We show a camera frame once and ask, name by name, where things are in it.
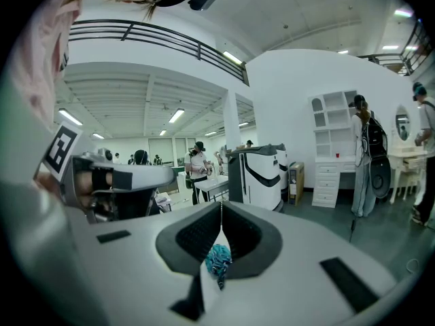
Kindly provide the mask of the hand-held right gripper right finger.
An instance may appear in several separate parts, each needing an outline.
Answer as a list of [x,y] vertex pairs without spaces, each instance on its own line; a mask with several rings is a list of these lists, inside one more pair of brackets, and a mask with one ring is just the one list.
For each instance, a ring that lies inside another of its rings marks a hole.
[[222,229],[232,252],[220,298],[227,325],[376,325],[408,291],[312,221],[227,202]]

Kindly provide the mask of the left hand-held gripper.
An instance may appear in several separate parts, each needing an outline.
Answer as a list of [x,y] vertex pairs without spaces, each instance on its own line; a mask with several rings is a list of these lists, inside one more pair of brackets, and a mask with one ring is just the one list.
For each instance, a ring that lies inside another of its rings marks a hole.
[[[155,189],[176,180],[171,167],[114,164],[110,150],[97,148],[82,130],[66,122],[58,127],[43,165],[56,179],[64,204],[82,211],[75,193],[75,175],[92,173],[93,199],[84,211],[89,223],[159,215]],[[112,175],[111,185],[107,175]]]

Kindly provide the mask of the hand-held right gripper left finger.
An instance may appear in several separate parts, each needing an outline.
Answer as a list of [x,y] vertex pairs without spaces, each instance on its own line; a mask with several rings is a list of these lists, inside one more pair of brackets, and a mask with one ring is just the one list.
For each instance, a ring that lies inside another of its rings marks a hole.
[[225,295],[202,266],[220,233],[221,206],[89,224],[66,210],[84,271],[82,325],[223,325]]

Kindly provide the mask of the person's left hand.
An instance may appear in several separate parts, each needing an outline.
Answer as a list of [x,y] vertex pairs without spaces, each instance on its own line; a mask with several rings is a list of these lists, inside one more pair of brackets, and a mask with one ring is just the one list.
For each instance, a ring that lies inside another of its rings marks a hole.
[[92,173],[81,171],[75,175],[75,193],[84,211],[90,208],[93,199]]

